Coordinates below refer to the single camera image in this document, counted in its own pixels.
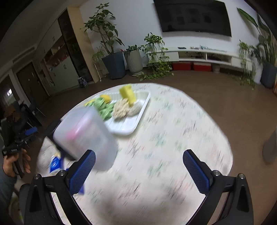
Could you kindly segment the person left hand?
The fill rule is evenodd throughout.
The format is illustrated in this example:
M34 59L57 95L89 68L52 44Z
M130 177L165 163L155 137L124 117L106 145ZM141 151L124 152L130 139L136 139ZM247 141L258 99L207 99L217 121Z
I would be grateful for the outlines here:
M27 154L25 149L21 149L21 153L17 153L10 156L5 156L3 158L3 171L7 174L7 176L15 177L16 173L14 172L13 163L17 160L21 160L22 166L26 173L31 172L31 168L29 162L31 160L30 156Z

